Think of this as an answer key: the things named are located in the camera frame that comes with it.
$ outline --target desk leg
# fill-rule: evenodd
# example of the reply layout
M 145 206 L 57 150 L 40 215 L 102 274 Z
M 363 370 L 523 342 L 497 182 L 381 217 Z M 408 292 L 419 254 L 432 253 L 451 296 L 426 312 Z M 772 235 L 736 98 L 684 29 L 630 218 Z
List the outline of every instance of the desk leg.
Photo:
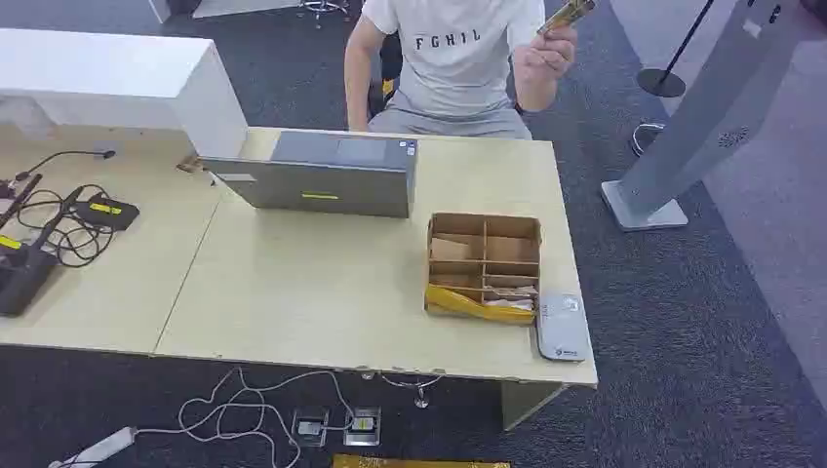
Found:
M 502 381 L 500 387 L 502 392 L 502 428 L 510 431 L 548 402 L 557 398 L 568 388 L 568 385 L 554 382 L 520 383 Z

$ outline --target gray t-shirt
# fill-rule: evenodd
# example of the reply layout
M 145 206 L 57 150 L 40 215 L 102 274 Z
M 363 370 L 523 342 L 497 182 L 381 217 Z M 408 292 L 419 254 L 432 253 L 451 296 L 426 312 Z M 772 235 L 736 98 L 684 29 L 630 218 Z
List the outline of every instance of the gray t-shirt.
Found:
M 508 100 L 508 59 L 545 21 L 543 0 L 365 0 L 362 14 L 385 34 L 399 31 L 399 90 L 415 109 L 452 116 Z

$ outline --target gray shorts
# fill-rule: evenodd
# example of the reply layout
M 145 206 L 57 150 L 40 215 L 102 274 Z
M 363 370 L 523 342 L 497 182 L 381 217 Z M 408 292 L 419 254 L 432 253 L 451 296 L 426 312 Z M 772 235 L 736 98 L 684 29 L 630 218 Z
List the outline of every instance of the gray shorts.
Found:
M 532 139 L 532 133 L 510 102 L 470 116 L 435 116 L 414 110 L 399 91 L 385 110 L 371 119 L 368 130 L 382 134 Z

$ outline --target chair base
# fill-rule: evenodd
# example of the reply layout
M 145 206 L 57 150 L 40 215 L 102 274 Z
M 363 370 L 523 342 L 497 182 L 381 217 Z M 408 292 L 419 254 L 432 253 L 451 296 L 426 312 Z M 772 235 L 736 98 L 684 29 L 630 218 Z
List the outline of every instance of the chair base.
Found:
M 344 13 L 344 20 L 350 21 L 350 12 L 347 10 L 350 4 L 347 1 L 336 3 L 335 0 L 309 0 L 302 1 L 299 6 L 316 14 L 316 29 L 322 28 L 322 24 L 319 23 L 319 19 L 322 15 L 335 11 Z

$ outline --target man's arm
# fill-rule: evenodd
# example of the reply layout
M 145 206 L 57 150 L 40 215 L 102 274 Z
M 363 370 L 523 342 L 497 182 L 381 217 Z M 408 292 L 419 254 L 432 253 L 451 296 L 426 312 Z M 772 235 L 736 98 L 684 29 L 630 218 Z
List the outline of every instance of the man's arm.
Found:
M 362 15 L 347 41 L 344 51 L 344 94 L 347 100 L 347 126 L 353 132 L 368 129 L 371 58 L 382 47 L 384 38 L 385 34 Z
M 576 31 L 563 27 L 537 35 L 527 46 L 514 49 L 514 87 L 521 107 L 536 111 L 551 105 L 558 80 L 574 62 L 576 43 Z

